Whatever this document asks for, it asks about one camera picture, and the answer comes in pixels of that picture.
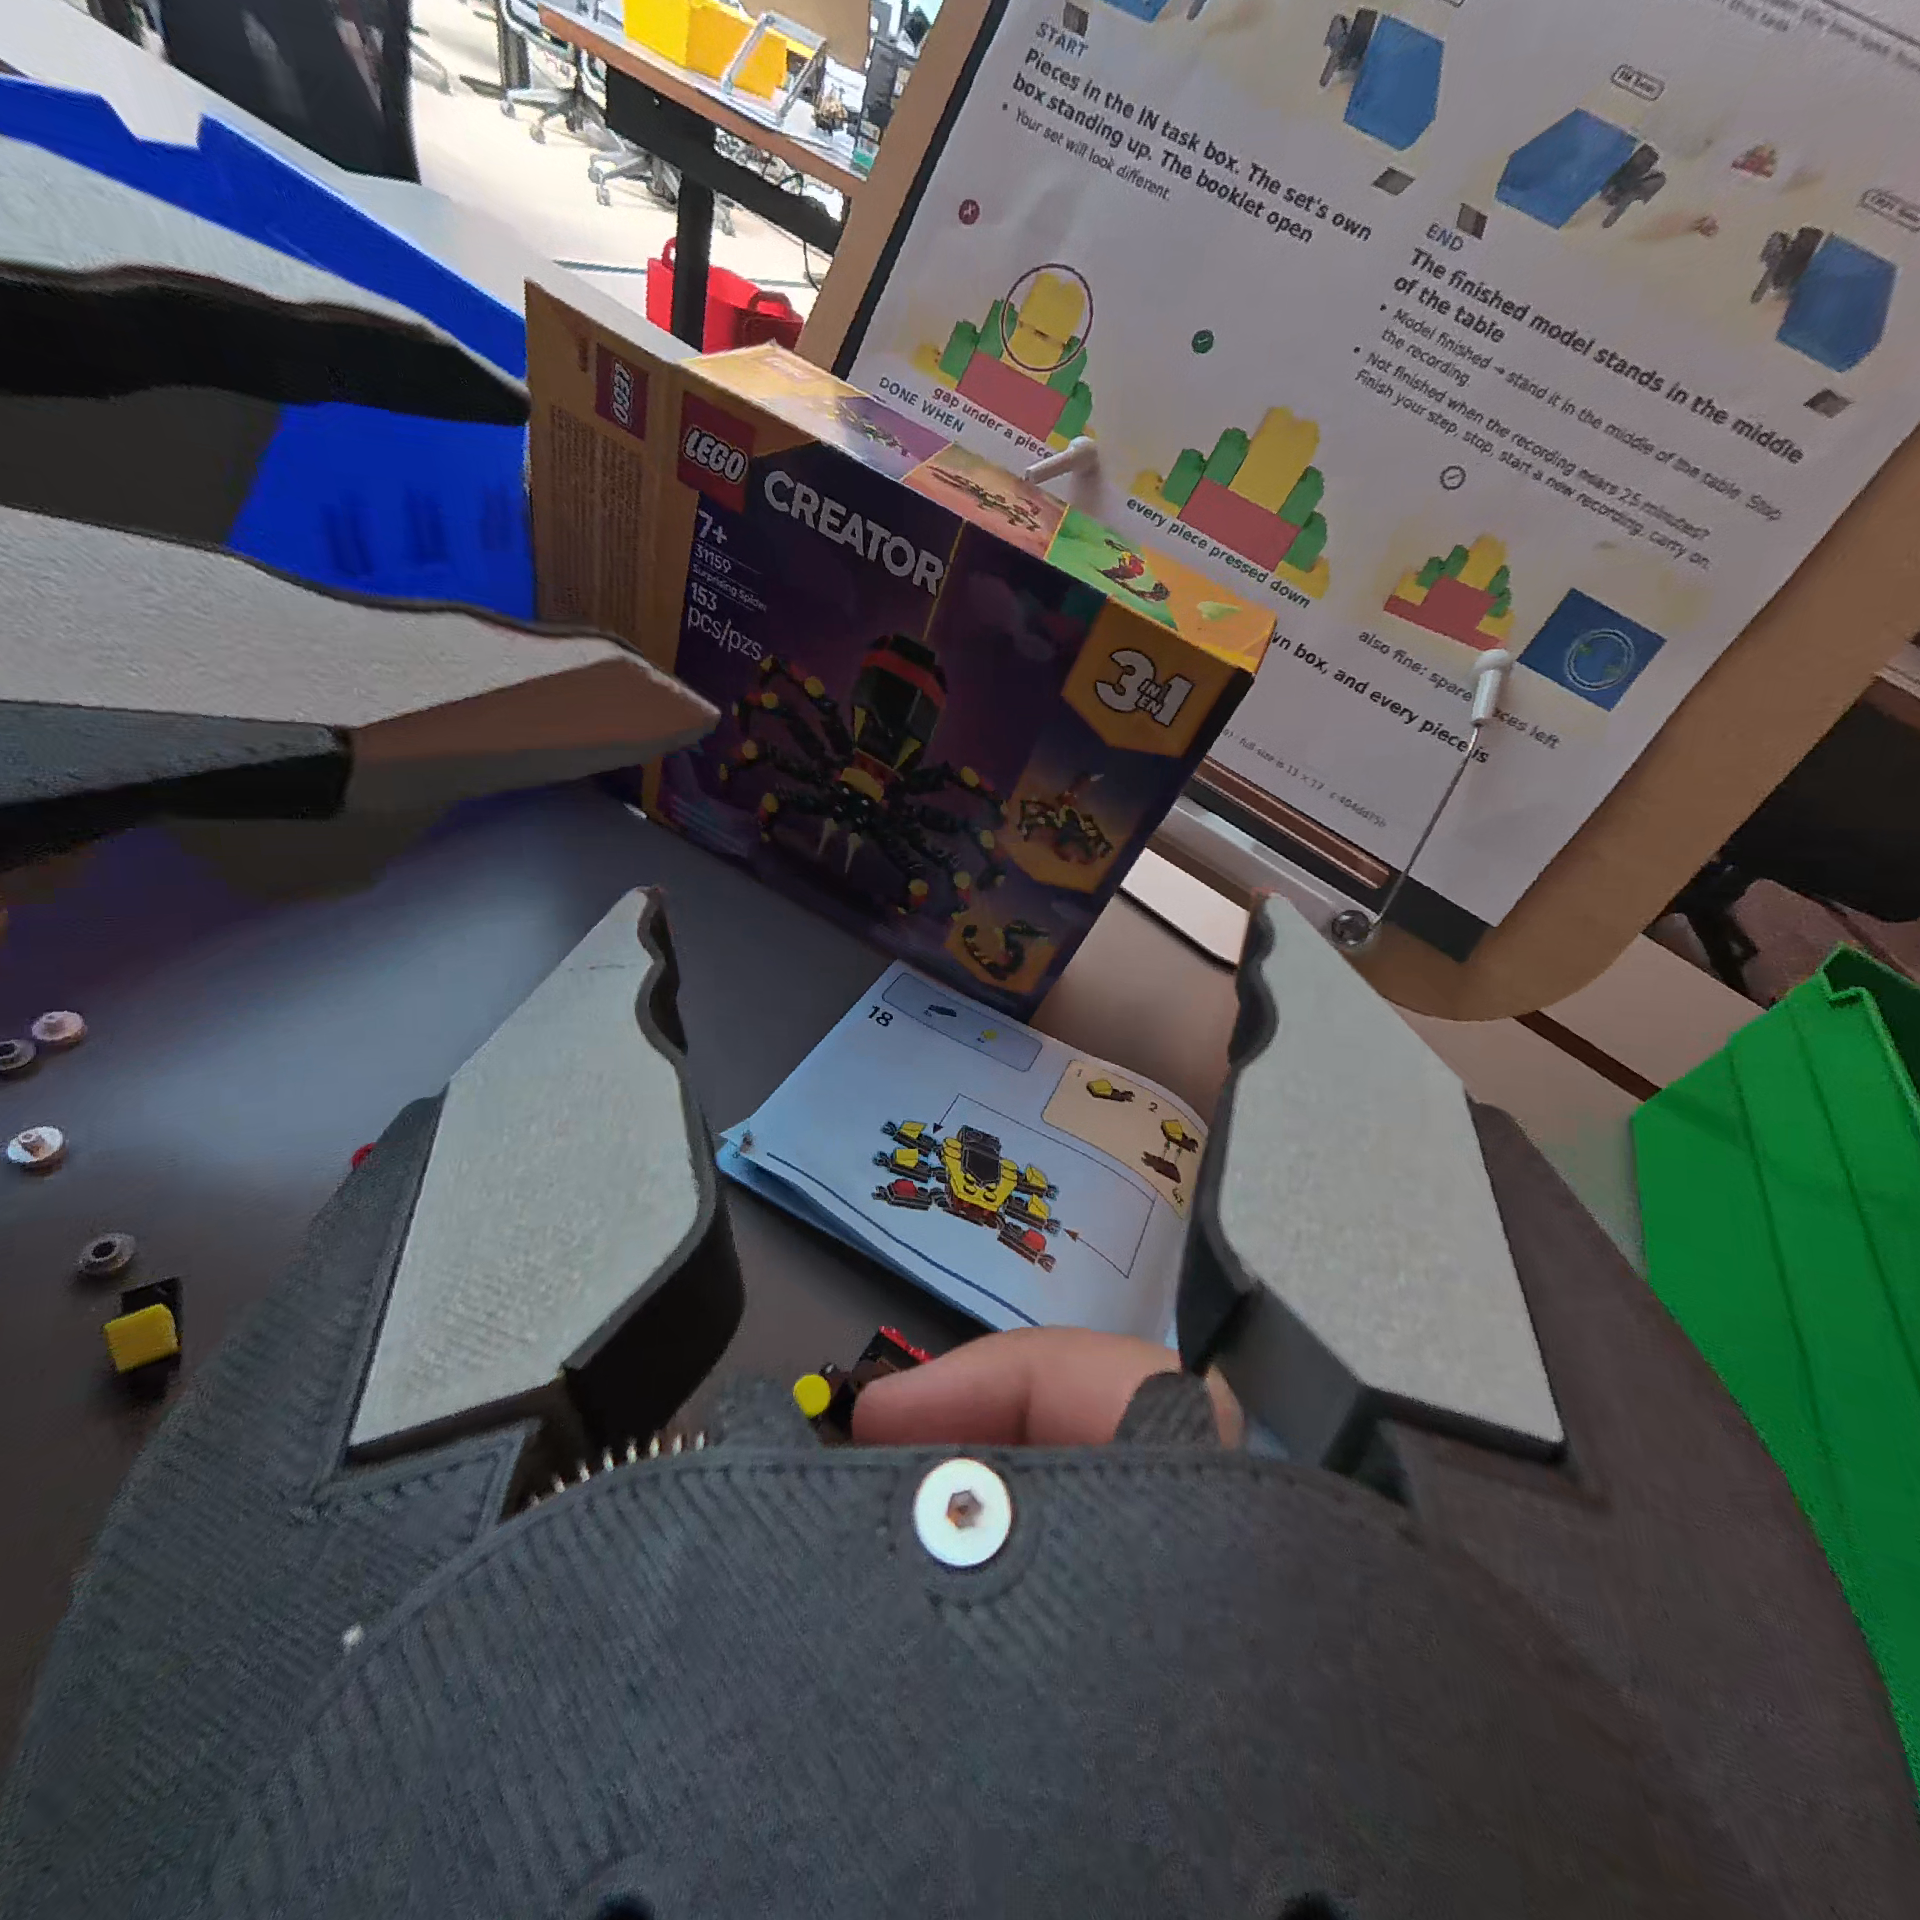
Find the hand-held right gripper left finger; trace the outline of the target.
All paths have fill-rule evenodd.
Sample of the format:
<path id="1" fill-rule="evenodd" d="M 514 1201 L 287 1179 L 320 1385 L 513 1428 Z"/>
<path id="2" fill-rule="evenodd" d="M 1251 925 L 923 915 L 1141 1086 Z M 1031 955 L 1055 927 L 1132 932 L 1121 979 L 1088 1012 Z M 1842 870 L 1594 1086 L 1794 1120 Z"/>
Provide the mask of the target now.
<path id="1" fill-rule="evenodd" d="M 746 1311 L 691 1084 L 665 891 L 618 897 L 451 1076 L 348 1455 L 514 1422 L 563 1457 L 648 1445 Z"/>

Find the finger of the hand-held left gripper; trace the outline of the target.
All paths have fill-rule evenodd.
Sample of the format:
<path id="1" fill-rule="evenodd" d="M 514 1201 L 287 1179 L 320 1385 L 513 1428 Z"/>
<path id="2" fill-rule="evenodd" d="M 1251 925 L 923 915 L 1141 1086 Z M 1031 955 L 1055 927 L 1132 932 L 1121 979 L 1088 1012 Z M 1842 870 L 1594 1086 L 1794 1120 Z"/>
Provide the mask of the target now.
<path id="1" fill-rule="evenodd" d="M 521 424 L 527 385 L 412 309 L 4 136 L 2 393 L 210 388 Z"/>
<path id="2" fill-rule="evenodd" d="M 168 821 L 433 821 L 679 751 L 719 710 L 621 639 L 4 508 L 2 723 L 15 873 Z"/>

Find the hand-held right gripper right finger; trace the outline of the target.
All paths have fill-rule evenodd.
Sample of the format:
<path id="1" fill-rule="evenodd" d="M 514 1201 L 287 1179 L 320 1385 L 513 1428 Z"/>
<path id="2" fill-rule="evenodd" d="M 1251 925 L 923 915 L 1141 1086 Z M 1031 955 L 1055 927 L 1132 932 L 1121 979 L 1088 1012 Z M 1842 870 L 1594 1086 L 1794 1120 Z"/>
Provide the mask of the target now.
<path id="1" fill-rule="evenodd" d="M 1465 1087 L 1284 897 L 1248 919 L 1173 1325 L 1296 1468 L 1357 1473 L 1384 1423 L 1567 1448 Z"/>

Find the partly built lego spider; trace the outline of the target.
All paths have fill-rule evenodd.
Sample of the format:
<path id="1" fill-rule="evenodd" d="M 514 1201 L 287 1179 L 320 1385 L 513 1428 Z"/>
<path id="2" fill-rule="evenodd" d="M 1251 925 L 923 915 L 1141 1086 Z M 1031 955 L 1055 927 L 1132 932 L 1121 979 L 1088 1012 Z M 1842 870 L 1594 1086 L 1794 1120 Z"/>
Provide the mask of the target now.
<path id="1" fill-rule="evenodd" d="M 852 1438 L 856 1403 L 867 1387 L 880 1377 L 920 1369 L 929 1360 L 931 1353 L 898 1327 L 880 1325 L 851 1361 L 828 1361 L 795 1377 L 792 1399 L 825 1445 L 845 1445 Z"/>

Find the yellow and black lego piece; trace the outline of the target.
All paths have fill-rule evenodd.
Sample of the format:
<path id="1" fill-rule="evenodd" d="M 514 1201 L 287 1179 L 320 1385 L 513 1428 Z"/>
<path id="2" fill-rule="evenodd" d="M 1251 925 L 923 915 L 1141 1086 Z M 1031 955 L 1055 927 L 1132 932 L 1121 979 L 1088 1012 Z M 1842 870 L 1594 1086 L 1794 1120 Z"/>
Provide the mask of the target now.
<path id="1" fill-rule="evenodd" d="M 103 1323 L 112 1381 L 131 1401 L 157 1401 L 184 1360 L 180 1277 L 124 1287 Z"/>

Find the lego set box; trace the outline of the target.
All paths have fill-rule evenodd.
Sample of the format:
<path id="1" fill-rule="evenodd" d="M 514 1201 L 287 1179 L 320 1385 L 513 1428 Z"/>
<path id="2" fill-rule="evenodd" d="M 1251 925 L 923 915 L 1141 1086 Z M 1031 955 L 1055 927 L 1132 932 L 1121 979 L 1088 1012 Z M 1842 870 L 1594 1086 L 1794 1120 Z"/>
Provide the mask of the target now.
<path id="1" fill-rule="evenodd" d="M 1268 608 L 778 345 L 524 286 L 543 616 L 719 720 L 644 811 L 1028 1016 L 1216 745 Z"/>

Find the person's right hand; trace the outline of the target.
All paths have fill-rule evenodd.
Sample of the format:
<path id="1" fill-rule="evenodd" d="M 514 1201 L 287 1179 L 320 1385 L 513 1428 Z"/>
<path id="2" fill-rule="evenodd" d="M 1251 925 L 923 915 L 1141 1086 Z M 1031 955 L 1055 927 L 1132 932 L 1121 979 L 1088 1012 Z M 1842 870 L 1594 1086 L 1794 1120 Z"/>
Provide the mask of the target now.
<path id="1" fill-rule="evenodd" d="M 985 1335 L 867 1385 L 851 1438 L 869 1448 L 1103 1448 L 1143 1381 L 1185 1375 L 1162 1342 L 1081 1327 Z"/>

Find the blue plastic bin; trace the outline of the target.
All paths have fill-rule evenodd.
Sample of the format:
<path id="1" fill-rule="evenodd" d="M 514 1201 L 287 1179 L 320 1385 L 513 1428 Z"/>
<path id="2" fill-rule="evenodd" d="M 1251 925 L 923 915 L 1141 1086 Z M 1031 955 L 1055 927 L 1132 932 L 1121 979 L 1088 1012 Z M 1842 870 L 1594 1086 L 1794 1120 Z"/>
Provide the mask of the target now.
<path id="1" fill-rule="evenodd" d="M 303 164 L 201 118 L 186 147 L 135 135 L 106 99 L 2 81 L 2 129 L 97 175 L 410 305 L 505 375 L 527 372 L 520 304 L 498 302 Z M 281 414 L 229 547 L 317 585 L 531 616 L 535 549 L 524 423 L 312 400 Z"/>

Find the black office chair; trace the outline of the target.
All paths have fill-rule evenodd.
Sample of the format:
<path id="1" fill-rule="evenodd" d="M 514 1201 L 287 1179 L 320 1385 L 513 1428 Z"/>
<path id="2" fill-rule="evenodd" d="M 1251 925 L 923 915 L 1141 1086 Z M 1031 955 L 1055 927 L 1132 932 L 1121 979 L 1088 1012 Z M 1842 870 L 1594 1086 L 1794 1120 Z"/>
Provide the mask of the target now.
<path id="1" fill-rule="evenodd" d="M 157 1 L 176 69 L 308 150 L 417 183 L 407 1 Z"/>

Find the pale wooden stand base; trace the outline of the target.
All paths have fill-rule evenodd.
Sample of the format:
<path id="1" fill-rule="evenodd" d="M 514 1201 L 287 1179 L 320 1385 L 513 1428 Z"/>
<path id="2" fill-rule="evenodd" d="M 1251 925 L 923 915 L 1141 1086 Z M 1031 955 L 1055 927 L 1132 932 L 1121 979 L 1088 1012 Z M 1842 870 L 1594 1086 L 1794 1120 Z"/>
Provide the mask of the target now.
<path id="1" fill-rule="evenodd" d="M 1346 881 L 1324 879 L 1210 805 L 1181 798 L 1152 835 L 1121 889 L 1152 919 L 1223 966 L 1241 959 L 1253 910 L 1289 901 L 1321 935 L 1345 917 L 1373 915 Z"/>

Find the blue instruction booklet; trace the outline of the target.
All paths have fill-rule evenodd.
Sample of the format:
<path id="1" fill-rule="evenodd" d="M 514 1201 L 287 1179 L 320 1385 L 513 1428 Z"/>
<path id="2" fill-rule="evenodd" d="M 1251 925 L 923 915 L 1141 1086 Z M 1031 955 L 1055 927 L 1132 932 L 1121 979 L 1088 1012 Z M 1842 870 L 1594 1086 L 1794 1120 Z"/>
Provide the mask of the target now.
<path id="1" fill-rule="evenodd" d="M 715 1158 L 980 1327 L 1176 1350 L 1208 1139 L 1162 1086 L 896 964 Z"/>

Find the green plastic bin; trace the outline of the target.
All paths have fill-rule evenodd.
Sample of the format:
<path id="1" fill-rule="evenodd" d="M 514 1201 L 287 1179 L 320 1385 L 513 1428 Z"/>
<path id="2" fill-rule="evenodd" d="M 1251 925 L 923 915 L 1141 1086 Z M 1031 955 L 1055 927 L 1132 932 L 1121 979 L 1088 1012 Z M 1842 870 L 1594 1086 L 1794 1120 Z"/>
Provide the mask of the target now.
<path id="1" fill-rule="evenodd" d="M 1788 1477 L 1915 1774 L 1915 982 L 1836 949 L 1631 1136 L 1649 1281 Z"/>

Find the background wooden desk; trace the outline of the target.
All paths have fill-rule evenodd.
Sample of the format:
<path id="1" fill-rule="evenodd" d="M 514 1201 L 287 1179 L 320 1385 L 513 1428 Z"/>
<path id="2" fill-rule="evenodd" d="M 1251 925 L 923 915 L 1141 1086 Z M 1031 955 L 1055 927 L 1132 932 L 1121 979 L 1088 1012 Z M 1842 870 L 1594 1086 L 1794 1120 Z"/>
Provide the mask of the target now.
<path id="1" fill-rule="evenodd" d="M 875 125 L 867 77 L 832 59 L 828 37 L 779 8 L 759 22 L 809 47 L 788 56 L 788 85 L 770 101 L 738 91 L 735 70 L 706 80 L 628 39 L 619 5 L 540 5 L 543 31 L 600 73 L 600 104 L 618 147 L 665 175 L 676 229 L 674 331 L 699 348 L 715 217 L 746 211 L 809 256 L 832 256 L 856 197 L 873 173 Z"/>

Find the red plastic crate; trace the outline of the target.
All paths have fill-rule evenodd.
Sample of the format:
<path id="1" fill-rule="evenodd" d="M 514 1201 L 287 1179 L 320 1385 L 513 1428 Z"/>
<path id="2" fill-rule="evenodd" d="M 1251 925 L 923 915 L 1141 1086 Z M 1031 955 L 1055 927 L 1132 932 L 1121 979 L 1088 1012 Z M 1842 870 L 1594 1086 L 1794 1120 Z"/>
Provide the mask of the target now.
<path id="1" fill-rule="evenodd" d="M 644 318 L 674 331 L 676 240 L 644 262 Z M 732 352 L 753 345 L 795 350 L 803 312 L 778 291 L 757 286 L 720 264 L 706 275 L 704 352 Z"/>

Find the yellow plastic bin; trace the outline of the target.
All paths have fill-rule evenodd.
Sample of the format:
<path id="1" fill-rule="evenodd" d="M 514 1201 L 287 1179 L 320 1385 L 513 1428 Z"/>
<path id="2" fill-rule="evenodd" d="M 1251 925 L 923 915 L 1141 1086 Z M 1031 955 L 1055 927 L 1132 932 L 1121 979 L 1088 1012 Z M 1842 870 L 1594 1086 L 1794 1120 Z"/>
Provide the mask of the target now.
<path id="1" fill-rule="evenodd" d="M 619 8 L 625 35 L 650 53 L 706 80 L 735 70 L 737 88 L 759 101 L 788 85 L 788 56 L 809 56 L 805 44 L 770 28 L 737 63 L 759 19 L 735 1 L 621 1 Z"/>

